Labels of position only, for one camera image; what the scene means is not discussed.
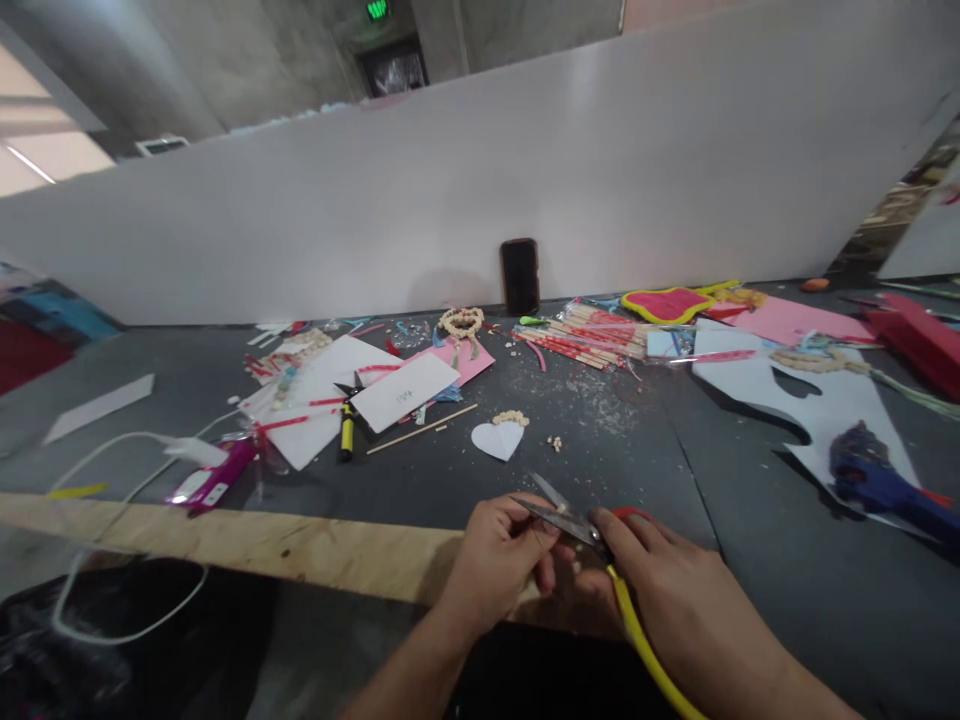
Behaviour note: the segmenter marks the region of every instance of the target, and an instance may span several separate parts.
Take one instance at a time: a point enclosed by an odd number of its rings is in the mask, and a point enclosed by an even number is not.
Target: yellow-handled shears
[[[626,580],[617,572],[617,568],[614,565],[615,559],[613,553],[604,541],[600,531],[589,520],[574,512],[563,495],[557,492],[550,483],[535,472],[531,472],[530,477],[540,486],[540,489],[543,490],[547,499],[556,506],[556,511],[534,505],[521,498],[515,497],[513,500],[537,517],[542,518],[571,537],[593,548],[604,563],[606,563],[607,574],[611,580],[613,580],[613,590],[617,596],[617,606],[620,608],[620,616],[623,618],[623,629],[627,639],[630,640],[630,643],[634,649],[636,649],[643,664],[647,667],[650,676],[657,683],[660,691],[673,706],[674,710],[680,714],[680,717],[685,720],[707,720],[706,716],[697,710],[697,708],[693,706],[693,703],[687,700],[679,688],[674,685],[673,680],[670,679],[667,671],[663,669],[663,666],[657,659],[657,655],[653,651],[653,646],[650,645],[650,640],[647,638],[647,634],[643,631],[643,626],[640,624],[637,611],[633,607],[633,600],[630,598],[630,588],[627,587]],[[613,514],[621,520],[624,520],[630,515],[640,515],[642,513],[636,508],[623,507],[615,510]]]

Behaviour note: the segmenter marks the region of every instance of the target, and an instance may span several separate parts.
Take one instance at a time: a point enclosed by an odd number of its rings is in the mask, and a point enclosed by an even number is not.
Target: orange object
[[[804,292],[823,292],[828,287],[830,287],[830,281],[826,278],[810,278],[800,286],[800,289]]]

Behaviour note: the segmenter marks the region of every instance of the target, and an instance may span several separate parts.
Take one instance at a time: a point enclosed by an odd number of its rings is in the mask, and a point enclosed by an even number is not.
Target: white paper heart
[[[505,422],[499,425],[484,423],[477,425],[470,433],[473,444],[492,455],[498,460],[506,462],[513,455],[520,440],[523,439],[523,426],[519,423]]]

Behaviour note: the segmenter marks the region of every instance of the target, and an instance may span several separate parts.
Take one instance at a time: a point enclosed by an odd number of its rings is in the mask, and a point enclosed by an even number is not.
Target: white partition wall
[[[770,2],[0,201],[0,246],[128,323],[822,272],[960,109],[960,4]]]

